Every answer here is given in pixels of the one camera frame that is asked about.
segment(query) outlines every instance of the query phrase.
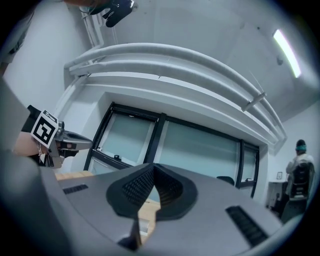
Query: window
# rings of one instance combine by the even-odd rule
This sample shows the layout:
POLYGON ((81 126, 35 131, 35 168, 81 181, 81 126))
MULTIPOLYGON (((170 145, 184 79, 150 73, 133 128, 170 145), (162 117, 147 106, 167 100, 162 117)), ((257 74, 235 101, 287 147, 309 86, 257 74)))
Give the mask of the window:
MULTIPOLYGON (((259 147, 213 129, 130 106, 112 103, 94 136, 84 170, 94 175, 143 163, 160 163, 210 177, 231 177, 253 197, 259 147)), ((155 188, 149 199, 159 202, 155 188)))

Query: chair backrest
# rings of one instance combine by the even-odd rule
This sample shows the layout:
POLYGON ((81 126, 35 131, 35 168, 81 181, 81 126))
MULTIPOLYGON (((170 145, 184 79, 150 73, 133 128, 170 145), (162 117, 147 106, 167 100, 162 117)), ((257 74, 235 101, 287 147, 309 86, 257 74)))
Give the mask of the chair backrest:
POLYGON ((291 201, 306 200, 309 194, 310 170, 312 163, 300 163, 292 173, 291 201))
POLYGON ((228 182, 229 184, 231 184, 232 186, 235 185, 235 181, 233 178, 229 177, 229 176, 218 176, 216 177, 219 180, 223 180, 225 182, 228 182))

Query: ceiling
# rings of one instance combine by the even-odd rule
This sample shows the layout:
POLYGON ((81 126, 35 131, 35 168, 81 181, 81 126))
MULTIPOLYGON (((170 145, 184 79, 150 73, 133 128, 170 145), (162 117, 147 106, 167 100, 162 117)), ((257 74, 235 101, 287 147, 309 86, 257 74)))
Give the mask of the ceiling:
POLYGON ((114 28, 102 27, 105 46, 160 43, 211 56, 248 79, 282 121, 319 99, 319 77, 304 41, 285 15, 256 0, 136 0, 138 10, 114 28), (281 29, 297 57, 302 75, 295 78, 273 39, 281 29), (277 57, 283 60, 278 65, 277 57))

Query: wooden surface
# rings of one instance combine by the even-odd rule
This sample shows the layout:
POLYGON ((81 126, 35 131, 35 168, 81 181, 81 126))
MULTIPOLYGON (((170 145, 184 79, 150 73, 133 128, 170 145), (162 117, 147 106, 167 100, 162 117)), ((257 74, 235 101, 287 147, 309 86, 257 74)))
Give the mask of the wooden surface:
MULTIPOLYGON (((82 177, 88 177, 88 176, 93 176, 93 174, 87 170, 55 174, 55 177, 58 181, 82 178, 82 177)), ((140 236, 142 243, 144 243, 154 231, 156 227, 156 211, 158 211, 160 208, 161 208, 160 203, 153 201, 151 199, 147 199, 145 203, 142 205, 142 207, 140 208, 138 212, 138 217, 140 219, 149 221, 147 236, 145 235, 140 236)))

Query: window frame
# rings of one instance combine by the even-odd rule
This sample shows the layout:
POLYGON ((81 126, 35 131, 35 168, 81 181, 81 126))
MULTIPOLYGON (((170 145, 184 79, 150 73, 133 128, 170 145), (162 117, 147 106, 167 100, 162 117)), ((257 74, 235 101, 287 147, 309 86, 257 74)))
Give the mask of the window frame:
POLYGON ((156 113, 136 107, 131 107, 127 105, 122 105, 122 104, 117 104, 115 102, 112 102, 104 114, 102 121, 94 135, 93 141, 92 141, 92 148, 90 148, 89 153, 86 157, 85 165, 84 165, 84 170, 88 170, 92 158, 96 158, 100 160, 103 163, 106 163, 118 170, 122 170, 128 167, 131 167, 130 164, 127 164, 125 162, 122 162, 118 159, 112 158, 111 156, 108 156, 101 151, 97 150, 103 135, 107 129, 107 126, 111 120, 111 117, 113 114, 118 114, 118 115, 124 115, 124 116, 134 116, 135 118, 143 119, 143 120, 148 120, 154 122, 154 127, 153 131, 151 134, 151 138, 146 150, 146 154, 143 160, 143 163, 153 163, 156 152, 159 146, 159 141, 160 137, 164 128, 164 124, 166 121, 173 122, 179 125, 187 126, 190 128, 194 128, 209 134, 213 134, 215 136, 223 137, 228 140, 232 140, 234 142, 238 142, 240 145, 239 149, 239 166, 238 166, 238 171, 236 175, 236 180, 235 180, 235 187, 240 189, 240 188, 245 188, 245 187, 252 187, 252 192, 251 192, 251 198, 254 197, 256 186, 257 186, 257 181, 258 181, 258 174, 259 174, 259 146, 253 145, 251 143, 248 143, 244 141, 243 139, 236 138, 234 136, 225 134, 221 131, 217 131, 205 126, 202 126, 200 124, 196 124, 193 122, 185 121, 176 117, 168 116, 165 113, 156 113), (243 174, 243 168, 244 168, 244 156, 245 156, 245 149, 248 149, 250 151, 255 152, 255 170, 254 170, 254 179, 250 181, 242 181, 242 174, 243 174))

